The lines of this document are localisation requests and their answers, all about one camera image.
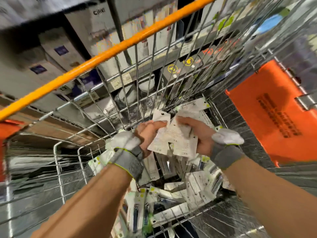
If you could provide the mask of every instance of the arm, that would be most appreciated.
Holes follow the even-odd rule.
[[[165,126],[162,121],[150,121],[137,128],[135,136],[140,139],[144,157],[149,154],[147,147],[157,129]],[[109,237],[131,180],[127,171],[108,164],[33,232],[31,238]]]
[[[224,171],[271,237],[314,237],[317,198],[248,157]]]
[[[215,132],[203,122],[188,117],[177,120],[193,128],[199,139],[197,152],[213,157],[214,163],[222,169],[271,237],[316,236],[315,196],[264,169],[239,148],[232,145],[225,148],[214,143],[211,137]]]

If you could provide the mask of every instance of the person's left hand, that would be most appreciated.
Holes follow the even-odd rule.
[[[134,135],[141,140],[140,148],[143,150],[143,157],[150,155],[151,151],[147,148],[152,143],[159,128],[166,127],[167,122],[164,121],[147,121],[141,123],[135,129]]]

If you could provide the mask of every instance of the person's hand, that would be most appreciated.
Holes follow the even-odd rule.
[[[211,136],[216,133],[207,124],[189,117],[177,116],[179,124],[185,124],[192,127],[194,135],[198,137],[197,153],[210,157],[214,141]]]
[[[151,151],[147,148],[152,143],[159,128],[166,127],[167,122],[164,121],[147,121],[141,123],[135,129],[134,135],[141,140],[140,148],[143,150],[143,157],[146,158],[150,155]]]

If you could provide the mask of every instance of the blue square label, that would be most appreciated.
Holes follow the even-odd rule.
[[[35,72],[36,74],[41,74],[41,73],[47,71],[46,68],[43,67],[42,65],[34,66],[34,67],[30,68],[30,70]]]
[[[58,53],[59,56],[62,56],[66,53],[69,53],[69,51],[66,49],[66,47],[63,45],[63,46],[60,46],[60,47],[56,47],[54,48],[55,52]]]

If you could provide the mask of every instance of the forearm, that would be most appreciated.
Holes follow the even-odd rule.
[[[317,198],[244,157],[224,171],[273,238],[314,237]]]
[[[109,237],[131,180],[125,170],[108,164],[31,238]]]

